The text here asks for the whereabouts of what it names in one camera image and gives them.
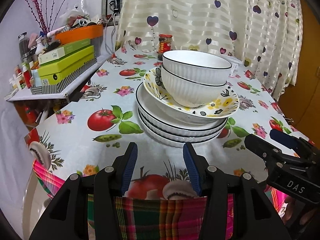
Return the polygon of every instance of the green box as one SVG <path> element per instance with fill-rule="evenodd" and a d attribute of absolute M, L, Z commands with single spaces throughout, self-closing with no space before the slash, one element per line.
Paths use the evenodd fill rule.
<path fill-rule="evenodd" d="M 94 48 L 93 46 L 89 46 L 58 62 L 42 66 L 38 69 L 42 85 L 54 85 L 59 83 L 92 58 L 94 58 Z"/>
<path fill-rule="evenodd" d="M 74 41 L 74 42 L 65 44 L 61 47 L 58 47 L 54 50 L 51 50 L 51 51 L 49 51 L 45 54 L 42 54 L 38 57 L 39 64 L 41 66 L 44 66 L 44 65 L 55 63 L 55 62 L 63 59 L 65 56 L 68 56 L 68 54 L 75 53 L 78 50 L 89 46 L 90 42 L 91 42 L 90 39 Z"/>

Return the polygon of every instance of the bowl rim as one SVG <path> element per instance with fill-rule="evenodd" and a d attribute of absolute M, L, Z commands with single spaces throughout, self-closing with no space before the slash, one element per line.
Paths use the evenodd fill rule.
<path fill-rule="evenodd" d="M 201 136 L 184 136 L 184 135 L 179 135 L 179 134 L 175 134 L 175 133 L 171 133 L 171 132 L 168 132 L 166 130 L 163 130 L 161 128 L 159 128 L 158 126 L 156 126 L 154 123 L 150 122 L 142 113 L 141 111 L 138 109 L 138 113 L 150 124 L 152 125 L 153 127 L 159 129 L 160 131 L 162 132 L 165 132 L 167 134 L 171 134 L 171 135 L 174 135 L 174 136 L 178 136 L 178 137 L 184 137 L 184 138 L 201 138 L 201 137 L 206 137 L 206 136 L 209 136 L 209 135 L 213 135 L 214 133 L 217 133 L 217 132 L 220 132 L 224 126 L 226 125 L 227 123 L 227 120 L 224 121 L 224 123 L 222 122 L 220 125 L 223 125 L 219 130 L 213 132 L 213 133 L 210 133 L 210 134 L 206 134 L 206 135 L 201 135 Z"/>
<path fill-rule="evenodd" d="M 182 51 L 194 51 L 194 50 L 186 50 L 186 49 L 177 49 L 177 50 L 182 50 Z M 171 60 L 171 61 L 174 61 L 174 62 L 177 62 L 177 63 L 180 63 L 180 64 L 185 64 L 185 65 L 195 66 L 195 67 L 210 68 L 210 69 L 229 69 L 229 68 L 232 67 L 232 64 L 231 64 L 228 60 L 226 60 L 226 59 L 224 59 L 224 58 L 222 58 L 222 57 L 219 57 L 219 56 L 217 56 L 217 55 L 211 54 L 211 53 L 206 53 L 206 52 L 202 52 L 202 51 L 197 51 L 197 52 L 200 52 L 200 53 L 205 53 L 205 54 L 209 54 L 209 55 L 212 55 L 212 56 L 215 56 L 215 57 L 222 58 L 223 60 L 225 60 L 226 62 L 228 62 L 228 63 L 230 64 L 230 67 L 227 67 L 227 68 L 215 68 L 215 67 L 205 67 L 205 66 L 198 66 L 198 65 L 193 65 L 193 64 L 188 64 L 188 63 L 180 62 L 180 61 L 177 61 L 177 60 L 169 59 L 169 58 L 167 58 L 167 57 L 164 55 L 164 54 L 166 54 L 167 52 L 170 52 L 170 51 L 164 52 L 164 53 L 162 54 L 162 57 L 164 57 L 164 58 L 167 59 L 167 60 Z"/>
<path fill-rule="evenodd" d="M 157 134 L 156 132 L 154 132 L 153 130 L 151 130 L 151 129 L 146 125 L 146 123 L 144 122 L 143 118 L 142 118 L 140 115 L 139 115 L 139 118 L 140 118 L 140 121 L 141 121 L 151 132 L 155 133 L 157 136 L 160 136 L 161 138 L 166 139 L 166 140 L 169 140 L 169 141 L 172 141 L 172 142 L 177 142 L 177 143 L 185 144 L 185 142 L 179 142 L 179 141 L 176 141 L 176 140 L 171 140 L 171 139 L 168 139 L 168 138 L 166 138 L 166 137 L 163 137 L 163 136 L 160 135 L 160 134 Z M 219 135 L 219 134 L 217 134 L 216 136 L 214 136 L 214 137 L 212 137 L 212 138 L 210 138 L 210 139 L 207 139 L 207 140 L 204 140 L 204 141 L 201 141 L 201 142 L 194 142 L 194 143 L 207 142 L 207 141 L 209 141 L 209 140 L 212 140 L 212 139 L 216 138 L 218 135 Z"/>
<path fill-rule="evenodd" d="M 155 118 L 155 117 L 152 116 L 150 113 L 148 113 L 148 111 L 146 111 L 146 110 L 143 108 L 143 106 L 141 105 L 141 103 L 139 102 L 138 93 L 137 93 L 137 92 L 138 92 L 139 87 L 142 85 L 142 83 L 140 83 L 140 85 L 137 87 L 137 90 L 136 90 L 136 100 L 137 100 L 137 103 L 138 103 L 138 105 L 139 105 L 149 116 L 151 116 L 152 118 L 156 119 L 156 120 L 159 121 L 160 123 L 166 124 L 166 125 L 168 125 L 168 126 L 170 126 L 170 127 L 173 127 L 173 128 L 178 128 L 178 129 L 180 129 L 180 130 L 187 130 L 187 131 L 192 131 L 192 132 L 194 132 L 194 131 L 196 131 L 196 132 L 198 132 L 198 131 L 208 131 L 208 130 L 211 130 L 211 129 L 215 129 L 215 128 L 217 128 L 217 127 L 220 125 L 220 124 L 219 124 L 219 125 L 217 125 L 217 126 L 215 126 L 215 127 L 208 128 L 208 129 L 192 130 L 192 129 L 183 129 L 183 128 L 181 128 L 181 127 L 177 127 L 177 126 L 174 126 L 174 125 L 165 123 L 165 122 L 163 122 L 163 121 Z"/>
<path fill-rule="evenodd" d="M 167 70 L 167 69 L 164 67 L 163 63 L 162 63 L 161 68 L 163 68 L 163 69 L 164 69 L 165 71 L 167 71 L 169 74 L 171 74 L 171 75 L 173 75 L 173 76 L 175 76 L 175 77 L 177 77 L 177 78 L 181 78 L 181 79 L 183 79 L 183 80 L 185 80 L 185 81 L 188 81 L 188 82 L 191 82 L 191 83 L 195 83 L 195 84 L 198 84 L 198 85 L 202 85 L 202 86 L 206 86 L 206 87 L 223 87 L 223 86 L 225 86 L 225 85 L 227 84 L 227 81 L 226 81 L 224 84 L 222 84 L 222 85 L 207 85 L 207 84 L 202 84 L 202 83 L 198 83 L 198 82 L 195 82 L 195 81 L 192 81 L 192 80 L 188 80 L 188 79 L 183 78 L 183 77 L 179 77 L 179 76 L 176 75 L 176 74 L 173 74 L 172 72 L 170 72 L 169 70 Z"/>
<path fill-rule="evenodd" d="M 207 116 L 207 115 L 206 115 L 206 116 L 202 116 L 202 115 L 194 115 L 194 114 L 192 114 L 192 113 L 184 112 L 184 111 L 182 111 L 182 110 L 180 110 L 180 109 L 178 109 L 178 108 L 175 108 L 175 107 L 173 107 L 173 106 L 170 106 L 170 105 L 164 103 L 163 101 L 161 101 L 159 98 L 157 98 L 154 94 L 152 94 L 152 93 L 148 90 L 147 85 L 146 85 L 146 74 L 148 74 L 148 72 L 149 72 L 149 71 L 147 71 L 147 72 L 145 73 L 145 75 L 143 76 L 143 86 L 144 86 L 144 88 L 146 89 L 146 91 L 147 91 L 153 98 L 155 98 L 157 101 L 161 102 L 161 104 L 163 104 L 164 106 L 170 107 L 170 108 L 172 108 L 172 109 L 174 109 L 174 110 L 176 110 L 176 111 L 178 111 L 178 112 L 181 112 L 181 113 L 184 113 L 184 114 L 187 114 L 187 115 L 191 115 L 191 116 L 195 116 L 196 118 L 203 118 L 203 119 L 221 119 L 221 118 L 225 118 L 225 117 L 232 116 L 233 114 L 235 114 L 235 113 L 239 110 L 240 104 L 239 104 L 238 108 L 237 108 L 234 112 L 231 112 L 230 114 L 227 114 L 227 115 L 224 115 L 224 116 Z"/>

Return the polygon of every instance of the hand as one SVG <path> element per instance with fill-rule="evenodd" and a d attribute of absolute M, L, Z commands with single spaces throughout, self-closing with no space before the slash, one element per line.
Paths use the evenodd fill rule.
<path fill-rule="evenodd" d="M 293 197 L 287 196 L 284 202 L 288 204 L 287 208 L 285 209 L 284 216 L 282 217 L 283 223 L 286 224 L 286 222 L 291 218 L 293 214 L 296 200 Z M 316 208 L 305 213 L 300 219 L 300 225 L 304 225 L 305 223 L 307 223 L 312 218 L 315 212 Z"/>

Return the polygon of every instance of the striped box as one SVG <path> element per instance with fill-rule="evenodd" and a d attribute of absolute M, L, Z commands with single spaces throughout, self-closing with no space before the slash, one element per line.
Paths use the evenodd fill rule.
<path fill-rule="evenodd" d="M 97 58 L 94 57 L 93 59 L 87 61 L 84 63 L 80 68 L 78 68 L 76 71 L 68 75 L 66 78 L 64 78 L 61 82 L 55 85 L 48 85 L 48 86 L 41 86 L 36 87 L 32 86 L 30 88 L 31 93 L 33 95 L 39 95 L 39 94 L 58 94 L 62 90 L 64 90 L 71 82 L 73 82 L 78 76 L 80 76 L 84 71 L 92 67 L 94 64 L 97 63 Z"/>

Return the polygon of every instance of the orange basket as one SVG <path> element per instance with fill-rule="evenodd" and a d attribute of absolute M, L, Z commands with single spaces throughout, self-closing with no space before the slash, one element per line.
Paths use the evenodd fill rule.
<path fill-rule="evenodd" d="M 83 39 L 94 39 L 103 35 L 102 24 L 86 26 L 70 31 L 58 33 L 55 35 L 57 40 L 61 41 L 61 45 L 68 44 L 73 41 L 79 41 Z"/>

